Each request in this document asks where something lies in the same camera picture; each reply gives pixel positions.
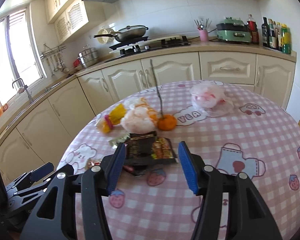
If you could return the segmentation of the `kitchen window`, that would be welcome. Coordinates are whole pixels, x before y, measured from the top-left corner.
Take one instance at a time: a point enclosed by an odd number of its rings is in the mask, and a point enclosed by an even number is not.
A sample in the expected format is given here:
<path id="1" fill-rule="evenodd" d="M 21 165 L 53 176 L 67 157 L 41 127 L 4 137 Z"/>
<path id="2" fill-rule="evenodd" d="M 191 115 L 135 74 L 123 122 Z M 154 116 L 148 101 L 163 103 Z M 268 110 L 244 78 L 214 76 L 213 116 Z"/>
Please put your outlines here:
<path id="1" fill-rule="evenodd" d="M 29 14 L 21 9 L 0 18 L 0 103 L 8 103 L 24 83 L 32 86 L 45 77 L 31 37 Z"/>

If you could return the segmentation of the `green yellow bottle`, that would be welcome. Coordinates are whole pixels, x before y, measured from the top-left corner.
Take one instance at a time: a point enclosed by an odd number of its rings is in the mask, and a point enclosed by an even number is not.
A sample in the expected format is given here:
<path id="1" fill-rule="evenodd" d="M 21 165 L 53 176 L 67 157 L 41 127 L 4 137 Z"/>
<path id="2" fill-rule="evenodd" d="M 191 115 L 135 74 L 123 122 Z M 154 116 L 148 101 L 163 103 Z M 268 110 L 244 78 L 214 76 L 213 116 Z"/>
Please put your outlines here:
<path id="1" fill-rule="evenodd" d="M 282 24 L 281 30 L 282 30 L 282 51 L 285 54 L 290 54 L 291 53 L 290 31 L 286 24 Z"/>

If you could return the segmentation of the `dark snack wrapper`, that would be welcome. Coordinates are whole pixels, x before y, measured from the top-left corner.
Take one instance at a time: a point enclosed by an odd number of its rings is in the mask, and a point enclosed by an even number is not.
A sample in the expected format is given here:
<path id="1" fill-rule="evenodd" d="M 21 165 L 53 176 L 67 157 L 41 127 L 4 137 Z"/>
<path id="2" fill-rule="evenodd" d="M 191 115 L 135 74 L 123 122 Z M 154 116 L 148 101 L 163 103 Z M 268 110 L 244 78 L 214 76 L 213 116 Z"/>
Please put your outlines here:
<path id="1" fill-rule="evenodd" d="M 123 169 L 140 176 L 153 166 L 170 165 L 177 162 L 177 156 L 170 139 L 157 136 L 156 132 L 131 134 L 125 140 L 126 159 Z"/>

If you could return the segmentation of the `small green silver wrapper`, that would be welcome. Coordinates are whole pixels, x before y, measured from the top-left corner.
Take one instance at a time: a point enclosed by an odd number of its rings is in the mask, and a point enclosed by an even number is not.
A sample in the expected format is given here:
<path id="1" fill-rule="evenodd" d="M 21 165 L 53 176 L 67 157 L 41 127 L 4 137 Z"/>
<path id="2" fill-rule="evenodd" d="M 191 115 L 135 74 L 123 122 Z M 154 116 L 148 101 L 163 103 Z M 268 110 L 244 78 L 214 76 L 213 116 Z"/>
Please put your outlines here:
<path id="1" fill-rule="evenodd" d="M 117 138 L 109 140 L 109 144 L 112 148 L 117 148 L 120 143 L 124 143 L 129 138 L 130 138 L 130 134 L 126 133 L 126 134 L 120 135 Z"/>

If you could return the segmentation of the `steel steamer pot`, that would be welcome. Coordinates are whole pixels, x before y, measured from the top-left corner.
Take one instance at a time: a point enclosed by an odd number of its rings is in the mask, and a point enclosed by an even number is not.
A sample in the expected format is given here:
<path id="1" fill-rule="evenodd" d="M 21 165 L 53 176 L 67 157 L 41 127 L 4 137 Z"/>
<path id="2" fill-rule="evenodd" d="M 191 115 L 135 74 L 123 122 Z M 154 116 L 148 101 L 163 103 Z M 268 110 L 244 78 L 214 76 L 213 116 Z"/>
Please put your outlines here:
<path id="1" fill-rule="evenodd" d="M 86 45 L 83 47 L 83 51 L 78 54 L 78 59 L 81 62 L 83 68 L 88 68 L 98 63 L 97 49 Z"/>

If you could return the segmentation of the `white orange plastic bag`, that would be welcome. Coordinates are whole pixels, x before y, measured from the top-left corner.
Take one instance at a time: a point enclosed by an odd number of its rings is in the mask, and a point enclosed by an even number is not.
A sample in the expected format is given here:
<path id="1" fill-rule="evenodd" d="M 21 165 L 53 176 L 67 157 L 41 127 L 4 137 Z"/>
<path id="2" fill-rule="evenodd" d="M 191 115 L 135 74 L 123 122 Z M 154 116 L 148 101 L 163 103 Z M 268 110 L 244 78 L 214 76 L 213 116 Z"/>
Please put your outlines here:
<path id="1" fill-rule="evenodd" d="M 131 97 L 123 102 L 126 109 L 121 119 L 121 126 L 129 133 L 147 134 L 157 128 L 157 111 L 153 109 L 146 98 Z"/>

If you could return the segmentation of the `green electric cooker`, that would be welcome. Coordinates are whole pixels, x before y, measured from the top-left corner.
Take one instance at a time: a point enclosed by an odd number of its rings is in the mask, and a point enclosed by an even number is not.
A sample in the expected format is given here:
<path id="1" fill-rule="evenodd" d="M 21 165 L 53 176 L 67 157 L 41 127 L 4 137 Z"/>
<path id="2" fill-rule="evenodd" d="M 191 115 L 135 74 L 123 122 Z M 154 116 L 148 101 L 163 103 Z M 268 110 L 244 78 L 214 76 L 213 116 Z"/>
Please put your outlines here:
<path id="1" fill-rule="evenodd" d="M 216 27 L 216 34 L 220 40 L 251 43 L 251 34 L 248 26 L 240 18 L 226 17 L 216 24 Z"/>

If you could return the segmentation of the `orange mandarin with stem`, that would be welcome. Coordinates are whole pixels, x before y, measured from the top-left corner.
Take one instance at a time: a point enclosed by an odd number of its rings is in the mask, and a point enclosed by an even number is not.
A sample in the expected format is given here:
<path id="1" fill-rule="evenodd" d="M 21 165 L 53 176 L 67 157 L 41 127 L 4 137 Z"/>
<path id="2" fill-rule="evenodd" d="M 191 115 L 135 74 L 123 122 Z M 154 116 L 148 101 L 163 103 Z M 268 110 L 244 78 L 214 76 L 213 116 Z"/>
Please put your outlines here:
<path id="1" fill-rule="evenodd" d="M 158 98 L 159 98 L 159 101 L 160 101 L 160 118 L 158 119 L 157 127 L 161 131 L 172 131 L 177 126 L 177 120 L 173 115 L 164 113 L 163 101 L 162 101 L 162 97 L 161 97 L 161 94 L 160 94 L 159 84 L 158 84 L 158 81 L 157 81 L 157 77 L 155 75 L 152 60 L 150 60 L 150 68 L 151 68 L 151 72 L 152 72 L 152 75 L 153 75 L 155 87 L 157 89 L 157 95 L 158 95 Z"/>

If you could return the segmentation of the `red bowl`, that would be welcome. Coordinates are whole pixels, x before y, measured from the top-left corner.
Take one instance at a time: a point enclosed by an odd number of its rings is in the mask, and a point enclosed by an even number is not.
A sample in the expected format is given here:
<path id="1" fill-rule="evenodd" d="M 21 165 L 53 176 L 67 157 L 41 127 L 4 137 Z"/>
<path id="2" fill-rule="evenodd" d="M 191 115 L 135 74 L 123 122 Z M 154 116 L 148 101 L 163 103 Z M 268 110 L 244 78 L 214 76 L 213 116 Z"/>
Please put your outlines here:
<path id="1" fill-rule="evenodd" d="M 77 67 L 81 64 L 81 60 L 79 58 L 77 58 L 74 62 L 73 62 L 73 65 L 74 67 Z"/>

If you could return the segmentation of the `yellow pink candy wrapper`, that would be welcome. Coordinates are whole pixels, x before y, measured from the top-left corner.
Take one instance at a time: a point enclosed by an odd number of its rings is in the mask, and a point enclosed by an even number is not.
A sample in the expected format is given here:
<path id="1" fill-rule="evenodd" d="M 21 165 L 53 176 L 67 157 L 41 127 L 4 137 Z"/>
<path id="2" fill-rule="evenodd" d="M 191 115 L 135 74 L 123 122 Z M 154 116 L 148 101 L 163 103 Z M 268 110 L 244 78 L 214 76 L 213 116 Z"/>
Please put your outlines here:
<path id="1" fill-rule="evenodd" d="M 96 128 L 102 133 L 109 133 L 114 126 L 120 124 L 121 119 L 125 116 L 126 109 L 122 103 L 118 104 L 109 114 L 98 115 L 96 119 Z"/>

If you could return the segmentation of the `chrome sink faucet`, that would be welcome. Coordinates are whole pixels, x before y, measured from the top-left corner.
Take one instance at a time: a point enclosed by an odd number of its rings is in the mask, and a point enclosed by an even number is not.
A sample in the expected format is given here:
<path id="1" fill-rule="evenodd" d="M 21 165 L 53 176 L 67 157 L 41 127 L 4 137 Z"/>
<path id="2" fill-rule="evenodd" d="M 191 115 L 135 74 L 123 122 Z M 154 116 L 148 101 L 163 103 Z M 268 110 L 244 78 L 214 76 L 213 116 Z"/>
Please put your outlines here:
<path id="1" fill-rule="evenodd" d="M 18 88 L 18 94 L 22 94 L 23 92 L 26 92 L 29 103 L 32 104 L 34 103 L 34 99 L 31 96 L 31 93 L 28 90 L 28 86 L 24 83 L 23 79 L 21 77 L 15 79 L 12 82 L 12 88 L 14 88 L 14 84 L 18 83 L 19 84 L 19 88 Z"/>

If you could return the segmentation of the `pink utensil cup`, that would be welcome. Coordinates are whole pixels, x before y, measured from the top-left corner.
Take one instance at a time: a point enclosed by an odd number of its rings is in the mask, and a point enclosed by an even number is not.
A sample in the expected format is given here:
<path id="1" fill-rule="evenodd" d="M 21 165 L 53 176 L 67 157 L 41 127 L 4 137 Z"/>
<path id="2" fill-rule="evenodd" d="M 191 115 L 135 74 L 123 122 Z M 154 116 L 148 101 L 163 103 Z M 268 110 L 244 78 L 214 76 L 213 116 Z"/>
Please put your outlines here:
<path id="1" fill-rule="evenodd" d="M 205 19 L 203 22 L 199 21 L 199 20 L 194 20 L 197 29 L 199 31 L 199 38 L 202 42 L 208 42 L 209 41 L 209 32 L 208 32 L 208 28 L 211 25 L 211 20 L 209 20 L 208 18 Z"/>

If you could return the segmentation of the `clear pink plastic bag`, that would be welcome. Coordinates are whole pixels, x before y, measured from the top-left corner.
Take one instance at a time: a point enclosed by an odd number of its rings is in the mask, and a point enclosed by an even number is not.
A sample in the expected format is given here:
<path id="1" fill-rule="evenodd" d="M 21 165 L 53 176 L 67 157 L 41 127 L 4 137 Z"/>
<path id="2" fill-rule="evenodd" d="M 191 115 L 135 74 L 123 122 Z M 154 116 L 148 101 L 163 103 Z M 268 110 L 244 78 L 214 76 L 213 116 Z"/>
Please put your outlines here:
<path id="1" fill-rule="evenodd" d="M 203 116 L 216 118 L 234 111 L 232 99 L 215 81 L 202 81 L 190 89 L 191 102 Z"/>

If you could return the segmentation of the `black gas stove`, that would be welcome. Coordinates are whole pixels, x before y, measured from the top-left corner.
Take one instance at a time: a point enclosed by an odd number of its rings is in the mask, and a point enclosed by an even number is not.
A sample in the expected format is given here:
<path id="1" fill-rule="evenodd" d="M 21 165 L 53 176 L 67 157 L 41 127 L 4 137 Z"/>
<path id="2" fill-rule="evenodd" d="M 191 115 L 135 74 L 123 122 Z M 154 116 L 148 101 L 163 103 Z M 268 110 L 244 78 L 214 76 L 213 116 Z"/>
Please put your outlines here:
<path id="1" fill-rule="evenodd" d="M 173 47 L 189 46 L 190 41 L 186 36 L 166 36 L 155 39 L 147 39 L 125 46 L 111 46 L 109 55 L 114 57 L 125 57 L 151 50 L 160 50 Z"/>

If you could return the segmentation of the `cream lower cabinets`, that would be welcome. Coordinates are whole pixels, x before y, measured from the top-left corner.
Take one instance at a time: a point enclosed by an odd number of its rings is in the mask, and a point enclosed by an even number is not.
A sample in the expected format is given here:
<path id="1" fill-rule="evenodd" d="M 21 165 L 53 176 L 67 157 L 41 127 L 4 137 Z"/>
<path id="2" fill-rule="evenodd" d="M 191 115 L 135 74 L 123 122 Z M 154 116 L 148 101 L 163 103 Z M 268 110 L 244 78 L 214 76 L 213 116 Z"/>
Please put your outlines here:
<path id="1" fill-rule="evenodd" d="M 54 85 L 0 135 L 0 173 L 5 184 L 45 162 L 57 165 L 79 131 L 125 97 L 177 81 L 232 83 L 286 108 L 296 53 L 251 48 L 232 51 L 147 53 L 97 64 Z"/>

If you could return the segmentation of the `black wok with lid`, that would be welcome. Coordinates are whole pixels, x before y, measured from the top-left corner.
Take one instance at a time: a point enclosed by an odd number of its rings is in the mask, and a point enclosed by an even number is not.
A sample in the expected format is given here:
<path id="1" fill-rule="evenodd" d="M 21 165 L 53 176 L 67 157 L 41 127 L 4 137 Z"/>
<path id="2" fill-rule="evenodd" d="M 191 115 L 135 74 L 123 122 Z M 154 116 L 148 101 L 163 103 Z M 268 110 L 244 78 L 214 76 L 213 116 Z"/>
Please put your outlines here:
<path id="1" fill-rule="evenodd" d="M 149 28 L 144 25 L 128 25 L 119 31 L 111 31 L 109 34 L 97 34 L 94 38 L 113 37 L 117 42 L 125 42 L 134 38 L 143 37 Z"/>

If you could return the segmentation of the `pink checked tablecloth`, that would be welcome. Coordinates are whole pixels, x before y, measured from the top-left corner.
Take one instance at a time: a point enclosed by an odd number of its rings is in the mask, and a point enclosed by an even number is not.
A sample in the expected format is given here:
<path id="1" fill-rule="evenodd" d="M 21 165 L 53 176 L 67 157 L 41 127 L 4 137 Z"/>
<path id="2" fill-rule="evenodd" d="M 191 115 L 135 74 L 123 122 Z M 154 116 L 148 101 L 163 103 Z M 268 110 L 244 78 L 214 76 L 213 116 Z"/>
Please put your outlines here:
<path id="1" fill-rule="evenodd" d="M 300 229 L 300 127 L 276 103 L 237 85 L 219 82 L 234 110 L 212 118 L 191 102 L 193 81 L 168 83 L 129 96 L 145 98 L 175 116 L 174 130 L 158 132 L 178 155 L 135 177 L 122 172 L 114 192 L 104 198 L 113 239 L 190 239 L 202 197 L 182 147 L 198 155 L 212 171 L 231 177 L 245 173 L 266 202 L 283 239 Z"/>

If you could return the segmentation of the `dark glass bottle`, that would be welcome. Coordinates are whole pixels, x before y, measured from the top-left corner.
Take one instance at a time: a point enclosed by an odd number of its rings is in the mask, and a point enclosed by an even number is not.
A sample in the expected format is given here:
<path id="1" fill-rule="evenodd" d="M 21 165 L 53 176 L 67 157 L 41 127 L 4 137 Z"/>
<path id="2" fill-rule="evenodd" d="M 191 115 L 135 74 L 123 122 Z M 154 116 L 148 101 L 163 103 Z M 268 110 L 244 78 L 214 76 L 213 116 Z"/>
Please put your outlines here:
<path id="1" fill-rule="evenodd" d="M 269 48 L 269 24 L 266 17 L 263 17 L 263 24 L 262 24 L 262 43 L 264 47 Z"/>

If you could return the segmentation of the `wall utensil rack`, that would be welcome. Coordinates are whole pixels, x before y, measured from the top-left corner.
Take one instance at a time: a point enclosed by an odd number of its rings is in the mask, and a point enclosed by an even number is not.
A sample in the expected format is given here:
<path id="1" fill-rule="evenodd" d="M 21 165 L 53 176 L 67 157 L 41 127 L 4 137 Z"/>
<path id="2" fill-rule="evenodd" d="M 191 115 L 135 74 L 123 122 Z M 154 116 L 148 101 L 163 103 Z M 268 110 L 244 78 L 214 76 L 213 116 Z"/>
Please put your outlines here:
<path id="1" fill-rule="evenodd" d="M 62 52 L 66 49 L 66 45 L 58 45 L 50 48 L 47 44 L 43 44 L 44 50 L 40 53 L 42 63 L 46 63 L 51 77 L 55 77 L 56 72 L 68 74 L 69 68 L 66 66 Z"/>

